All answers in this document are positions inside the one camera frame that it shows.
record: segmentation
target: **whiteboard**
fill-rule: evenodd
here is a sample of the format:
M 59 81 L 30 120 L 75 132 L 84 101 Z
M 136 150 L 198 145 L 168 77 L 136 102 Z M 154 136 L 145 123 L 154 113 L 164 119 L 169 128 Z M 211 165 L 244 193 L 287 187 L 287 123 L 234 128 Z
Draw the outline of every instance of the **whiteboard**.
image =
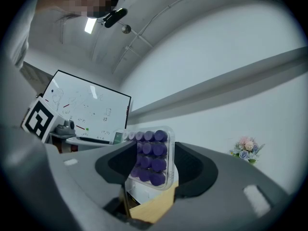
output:
M 74 121 L 78 137 L 110 141 L 113 131 L 126 128 L 131 97 L 58 70 L 43 99 Z

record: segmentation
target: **black hair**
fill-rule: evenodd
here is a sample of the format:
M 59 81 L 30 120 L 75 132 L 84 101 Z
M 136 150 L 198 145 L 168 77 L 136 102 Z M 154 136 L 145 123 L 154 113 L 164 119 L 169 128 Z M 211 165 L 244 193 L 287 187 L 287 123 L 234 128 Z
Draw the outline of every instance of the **black hair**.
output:
M 104 17 L 105 15 L 109 14 L 117 5 L 117 3 L 119 2 L 119 0 L 111 0 L 110 2 L 106 3 L 106 7 L 103 10 L 99 10 L 99 11 L 94 11 L 94 12 L 90 12 L 88 13 L 88 17 L 89 18 L 101 18 Z M 61 19 L 65 19 L 65 20 L 69 20 L 69 19 L 74 19 L 77 17 L 80 17 L 81 15 L 79 14 L 75 14 L 75 13 L 68 13 L 65 14 L 63 16 L 61 16 Z

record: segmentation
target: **whiteboard frame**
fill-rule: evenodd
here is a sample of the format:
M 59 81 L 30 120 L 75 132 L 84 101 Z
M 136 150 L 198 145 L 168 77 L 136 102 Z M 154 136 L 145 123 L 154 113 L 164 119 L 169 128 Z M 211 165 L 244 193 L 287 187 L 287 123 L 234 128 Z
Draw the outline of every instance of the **whiteboard frame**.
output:
M 94 82 L 92 82 L 92 81 L 89 81 L 89 80 L 86 80 L 86 79 L 83 79 L 83 78 L 77 77 L 77 76 L 75 76 L 75 75 L 71 75 L 71 74 L 69 74 L 69 73 L 67 73 L 67 72 L 64 72 L 64 71 L 62 71 L 62 70 L 57 70 L 57 72 L 56 72 L 56 73 L 52 76 L 52 79 L 49 81 L 48 86 L 50 85 L 50 83 L 52 82 L 53 78 L 56 76 L 56 74 L 57 74 L 58 72 L 61 72 L 61 73 L 64 73 L 64 74 L 70 75 L 70 76 L 75 77 L 75 78 L 77 78 L 77 79 L 84 80 L 84 81 L 89 82 L 89 83 L 91 83 L 91 84 L 97 85 L 97 86 L 99 86 L 99 87 L 102 87 L 102 88 L 108 89 L 108 90 L 110 90 L 110 91 L 114 91 L 114 92 L 116 92 L 116 93 L 119 93 L 119 94 L 121 94 L 121 95 L 124 95 L 124 96 L 129 97 L 129 103 L 128 103 L 128 107 L 127 107 L 127 111 L 126 111 L 125 128 L 124 128 L 124 129 L 126 129 L 127 120 L 128 120 L 128 113 L 129 113 L 129 108 L 130 108 L 130 102 L 131 102 L 131 96 L 128 96 L 128 95 L 126 95 L 126 94 L 124 94 L 124 93 L 121 93 L 121 92 L 119 92 L 119 91 L 116 91 L 116 90 L 110 89 L 110 88 L 108 88 L 108 87 L 105 87 L 105 86 L 99 85 L 99 84 L 94 83 Z M 46 90 L 48 89 L 48 86 L 47 86 L 47 87 L 46 87 L 46 89 L 44 90 L 43 97 L 44 97 L 44 95 L 45 95 Z

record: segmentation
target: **hanging ball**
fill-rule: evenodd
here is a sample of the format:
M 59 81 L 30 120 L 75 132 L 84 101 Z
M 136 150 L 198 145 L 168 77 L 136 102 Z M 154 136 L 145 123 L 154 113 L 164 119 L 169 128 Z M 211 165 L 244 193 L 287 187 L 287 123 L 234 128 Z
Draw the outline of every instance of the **hanging ball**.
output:
M 122 26 L 122 32 L 128 34 L 131 32 L 131 27 L 129 25 Z

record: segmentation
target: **pink flower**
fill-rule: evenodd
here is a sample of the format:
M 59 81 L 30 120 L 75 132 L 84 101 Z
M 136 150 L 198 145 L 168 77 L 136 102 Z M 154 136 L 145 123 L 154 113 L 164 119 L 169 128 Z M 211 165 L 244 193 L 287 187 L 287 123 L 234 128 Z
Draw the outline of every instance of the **pink flower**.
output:
M 245 145 L 249 141 L 249 138 L 247 136 L 243 136 L 240 139 L 240 144 Z
M 251 151 L 253 147 L 254 147 L 254 143 L 252 141 L 246 142 L 245 144 L 246 150 Z

